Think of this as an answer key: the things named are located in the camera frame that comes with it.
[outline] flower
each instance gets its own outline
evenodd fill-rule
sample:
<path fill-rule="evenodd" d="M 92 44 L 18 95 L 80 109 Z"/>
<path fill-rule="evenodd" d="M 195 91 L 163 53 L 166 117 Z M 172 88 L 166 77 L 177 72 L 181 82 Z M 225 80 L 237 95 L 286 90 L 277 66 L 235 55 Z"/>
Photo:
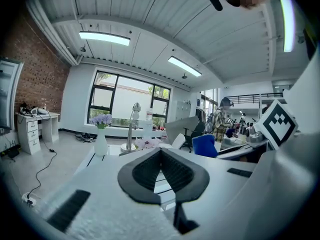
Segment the flower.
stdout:
<path fill-rule="evenodd" d="M 137 138 L 134 142 L 134 145 L 138 151 L 143 149 L 151 149 L 159 147 L 160 140 L 157 138 Z"/>
<path fill-rule="evenodd" d="M 112 122 L 110 114 L 98 114 L 89 120 L 89 124 L 96 125 L 99 129 L 106 128 Z"/>

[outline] office chair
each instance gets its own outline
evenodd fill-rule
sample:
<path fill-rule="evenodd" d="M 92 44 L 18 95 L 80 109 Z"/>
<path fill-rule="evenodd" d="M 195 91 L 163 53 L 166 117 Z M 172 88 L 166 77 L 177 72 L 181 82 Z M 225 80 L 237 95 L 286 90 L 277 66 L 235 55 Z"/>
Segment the office chair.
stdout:
<path fill-rule="evenodd" d="M 198 136 L 201 136 L 203 133 L 204 133 L 204 130 L 206 128 L 206 125 L 204 122 L 199 122 L 198 125 L 195 127 L 194 130 L 192 130 L 192 133 L 190 136 L 187 135 L 187 130 L 189 130 L 188 128 L 185 128 L 185 134 L 184 134 L 184 137 L 185 137 L 185 142 L 183 143 L 183 145 L 180 147 L 183 148 L 183 147 L 188 147 L 189 148 L 189 153 L 191 153 L 191 147 L 193 146 L 192 145 L 192 139 L 194 137 L 198 137 Z"/>

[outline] plaid shirt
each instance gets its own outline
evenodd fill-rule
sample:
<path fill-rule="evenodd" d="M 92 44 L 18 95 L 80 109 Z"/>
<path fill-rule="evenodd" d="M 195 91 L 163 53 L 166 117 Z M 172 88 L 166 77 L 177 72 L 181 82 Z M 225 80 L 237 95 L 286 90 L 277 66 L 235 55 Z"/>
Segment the plaid shirt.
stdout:
<path fill-rule="evenodd" d="M 223 107 L 219 107 L 213 115 L 212 119 L 213 132 L 211 133 L 214 136 L 214 141 L 222 143 L 224 140 L 224 135 L 228 127 L 225 124 L 225 111 Z"/>

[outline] chair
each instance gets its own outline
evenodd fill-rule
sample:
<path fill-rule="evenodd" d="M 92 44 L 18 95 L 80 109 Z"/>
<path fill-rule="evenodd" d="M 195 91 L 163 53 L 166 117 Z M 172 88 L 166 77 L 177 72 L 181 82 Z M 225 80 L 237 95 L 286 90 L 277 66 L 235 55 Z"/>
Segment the chair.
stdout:
<path fill-rule="evenodd" d="M 194 130 L 192 130 L 192 133 L 190 136 L 187 135 L 187 130 L 189 130 L 188 128 L 185 128 L 185 134 L 184 134 L 184 137 L 185 137 L 185 142 L 183 143 L 183 145 L 180 147 L 183 148 L 183 147 L 188 147 L 189 148 L 189 153 L 191 153 L 191 147 L 192 147 L 192 139 L 194 137 L 198 137 L 198 136 L 201 136 L 206 128 L 206 125 L 204 122 L 199 122 L 198 125 L 195 127 Z"/>
<path fill-rule="evenodd" d="M 180 149 L 180 147 L 185 143 L 186 138 L 182 133 L 179 133 L 179 135 L 175 138 L 174 142 L 172 143 L 172 147 L 174 149 Z"/>

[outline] railing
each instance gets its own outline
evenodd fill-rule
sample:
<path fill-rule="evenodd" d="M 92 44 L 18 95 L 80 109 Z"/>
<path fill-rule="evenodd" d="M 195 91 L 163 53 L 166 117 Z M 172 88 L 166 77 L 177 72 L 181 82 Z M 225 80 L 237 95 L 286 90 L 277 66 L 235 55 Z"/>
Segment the railing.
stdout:
<path fill-rule="evenodd" d="M 262 98 L 282 98 L 282 93 L 262 93 Z M 227 96 L 231 102 L 234 104 L 243 103 L 259 103 L 260 94 L 250 94 L 250 95 L 238 95 L 238 96 Z"/>

